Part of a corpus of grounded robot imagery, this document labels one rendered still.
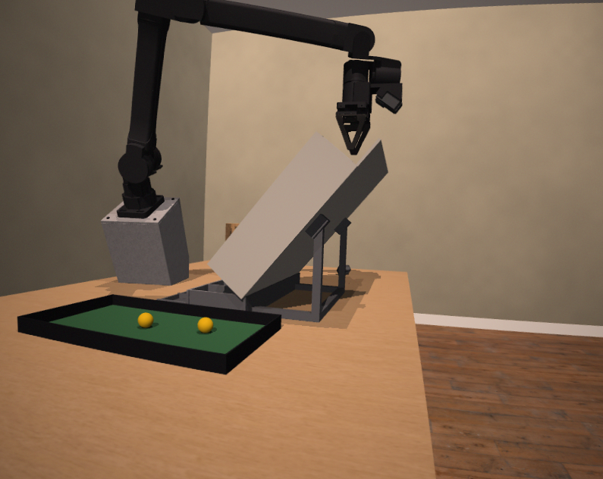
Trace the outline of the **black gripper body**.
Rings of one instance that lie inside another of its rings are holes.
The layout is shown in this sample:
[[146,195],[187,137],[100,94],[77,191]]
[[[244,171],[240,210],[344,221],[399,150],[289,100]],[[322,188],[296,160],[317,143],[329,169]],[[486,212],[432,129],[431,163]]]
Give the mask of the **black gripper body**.
[[[367,102],[353,102],[353,83],[362,81],[351,81],[343,85],[342,102],[337,102],[336,114],[367,114],[366,124],[370,124],[370,113]],[[346,107],[346,108],[345,108]]]

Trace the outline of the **grey slanted panel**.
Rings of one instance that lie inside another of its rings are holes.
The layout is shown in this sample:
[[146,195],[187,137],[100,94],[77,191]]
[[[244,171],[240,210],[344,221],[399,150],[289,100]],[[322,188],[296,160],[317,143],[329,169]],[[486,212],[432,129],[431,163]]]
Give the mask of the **grey slanted panel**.
[[387,173],[381,139],[354,164],[316,131],[207,264],[221,280],[157,300],[244,311],[272,304],[295,290],[313,257],[311,223],[330,220],[325,244]]

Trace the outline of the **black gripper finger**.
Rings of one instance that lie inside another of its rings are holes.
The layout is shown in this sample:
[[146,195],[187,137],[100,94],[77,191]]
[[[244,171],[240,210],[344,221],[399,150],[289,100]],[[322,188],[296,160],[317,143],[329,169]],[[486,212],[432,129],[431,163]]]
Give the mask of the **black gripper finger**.
[[[336,119],[344,138],[347,150],[354,150],[368,119],[367,114],[336,114]],[[350,143],[347,132],[344,128],[344,124],[348,123],[359,123],[352,143]]]
[[[349,137],[348,133],[351,132],[351,131],[356,131],[358,126],[359,126],[359,124],[344,125],[344,128],[345,128],[345,130],[347,132],[347,136],[348,136],[349,141],[350,141],[350,137]],[[363,141],[366,138],[366,135],[369,132],[369,130],[370,130],[370,124],[365,124],[365,127],[364,127],[363,132],[361,134],[361,137],[360,137],[360,139],[359,139],[359,141],[358,141],[358,143],[356,145],[356,148],[354,150],[349,150],[351,155],[357,155],[357,153],[360,150],[360,147],[363,144]],[[350,143],[351,143],[351,141],[350,141]]]

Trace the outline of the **orange-yellow ball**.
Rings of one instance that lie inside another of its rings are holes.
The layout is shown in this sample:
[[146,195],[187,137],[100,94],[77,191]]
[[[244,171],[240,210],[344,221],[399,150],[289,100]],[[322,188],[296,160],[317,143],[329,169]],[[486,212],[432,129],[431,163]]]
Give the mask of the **orange-yellow ball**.
[[153,316],[150,313],[142,313],[138,317],[138,324],[141,327],[147,328],[150,327],[153,323]]
[[197,327],[202,333],[208,333],[213,328],[213,322],[210,318],[201,318],[198,322]]

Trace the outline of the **green tray with black rim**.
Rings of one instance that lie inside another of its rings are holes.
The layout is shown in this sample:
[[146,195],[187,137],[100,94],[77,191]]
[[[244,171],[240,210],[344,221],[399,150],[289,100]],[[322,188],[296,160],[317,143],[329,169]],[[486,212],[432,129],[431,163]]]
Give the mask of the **green tray with black rim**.
[[[142,313],[150,327],[138,324]],[[197,327],[204,317],[208,333]],[[280,329],[277,314],[114,294],[17,316],[19,333],[225,375]]]

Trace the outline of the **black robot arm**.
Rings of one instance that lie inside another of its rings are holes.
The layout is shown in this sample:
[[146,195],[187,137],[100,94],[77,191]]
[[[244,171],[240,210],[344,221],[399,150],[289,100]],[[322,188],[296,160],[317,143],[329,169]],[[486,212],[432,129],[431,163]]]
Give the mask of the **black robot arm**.
[[155,131],[170,20],[200,21],[205,26],[320,45],[348,52],[348,58],[374,60],[344,63],[343,85],[362,81],[353,83],[353,102],[367,102],[371,114],[372,95],[377,94],[375,102],[393,114],[402,107],[401,62],[369,56],[375,35],[368,27],[227,0],[136,0],[135,11],[138,37],[130,131],[126,153],[118,162],[124,187],[119,218],[147,218],[165,201],[155,194],[149,176],[163,167]]

